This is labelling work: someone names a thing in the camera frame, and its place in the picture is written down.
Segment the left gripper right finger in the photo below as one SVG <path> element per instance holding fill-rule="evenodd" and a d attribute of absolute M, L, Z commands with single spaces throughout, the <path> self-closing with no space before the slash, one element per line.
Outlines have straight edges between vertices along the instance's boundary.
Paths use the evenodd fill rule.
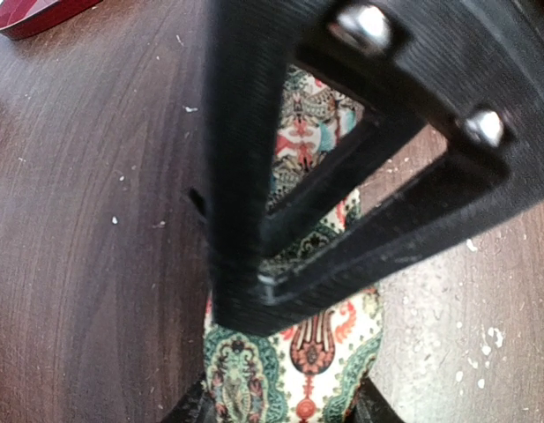
<path fill-rule="evenodd" d="M 354 395 L 352 423 L 404 423 L 368 376 Z"/>

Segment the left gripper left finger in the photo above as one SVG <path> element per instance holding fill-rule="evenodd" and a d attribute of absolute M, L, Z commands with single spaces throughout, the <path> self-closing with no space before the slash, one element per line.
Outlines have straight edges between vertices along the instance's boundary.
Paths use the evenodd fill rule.
<path fill-rule="evenodd" d="M 213 399 L 206 391 L 205 373 L 201 374 L 160 423 L 216 423 Z"/>

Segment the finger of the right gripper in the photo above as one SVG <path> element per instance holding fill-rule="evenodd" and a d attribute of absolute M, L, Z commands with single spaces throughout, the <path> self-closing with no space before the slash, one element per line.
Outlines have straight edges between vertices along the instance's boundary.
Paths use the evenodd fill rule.
<path fill-rule="evenodd" d="M 268 337 L 341 301 L 333 241 L 287 278 L 260 278 L 260 233 L 289 57 L 330 1 L 213 1 L 205 81 L 208 265 L 223 327 Z"/>
<path fill-rule="evenodd" d="M 544 200 L 539 2 L 348 1 L 297 57 L 381 119 L 347 135 L 273 213 L 269 251 L 409 152 L 422 128 L 441 139 L 346 234 L 261 284 L 261 328 L 298 323 Z"/>

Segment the paisley patterned tie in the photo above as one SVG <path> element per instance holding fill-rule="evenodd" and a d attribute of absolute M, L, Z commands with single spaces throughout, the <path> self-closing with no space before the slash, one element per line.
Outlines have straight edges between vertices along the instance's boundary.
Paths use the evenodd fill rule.
<path fill-rule="evenodd" d="M 362 107 L 290 67 L 267 203 L 274 206 L 350 132 Z M 219 422 L 344 422 L 383 337 L 376 286 L 262 338 L 205 319 L 205 394 Z"/>

